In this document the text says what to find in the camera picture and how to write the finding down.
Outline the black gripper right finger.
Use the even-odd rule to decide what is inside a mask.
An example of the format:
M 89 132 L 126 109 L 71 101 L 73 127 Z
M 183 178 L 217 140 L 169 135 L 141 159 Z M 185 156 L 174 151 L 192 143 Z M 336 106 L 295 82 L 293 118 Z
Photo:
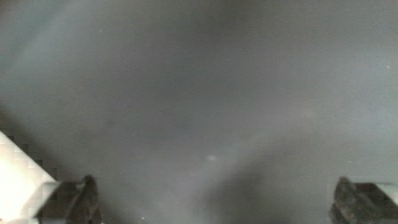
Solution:
M 329 210 L 333 224 L 398 224 L 398 183 L 340 178 Z

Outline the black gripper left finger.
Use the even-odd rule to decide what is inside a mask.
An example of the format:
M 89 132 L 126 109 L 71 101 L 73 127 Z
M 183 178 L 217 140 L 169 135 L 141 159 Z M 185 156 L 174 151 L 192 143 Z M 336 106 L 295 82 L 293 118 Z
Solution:
M 78 182 L 61 183 L 36 218 L 39 224 L 103 224 L 98 185 L 91 175 Z

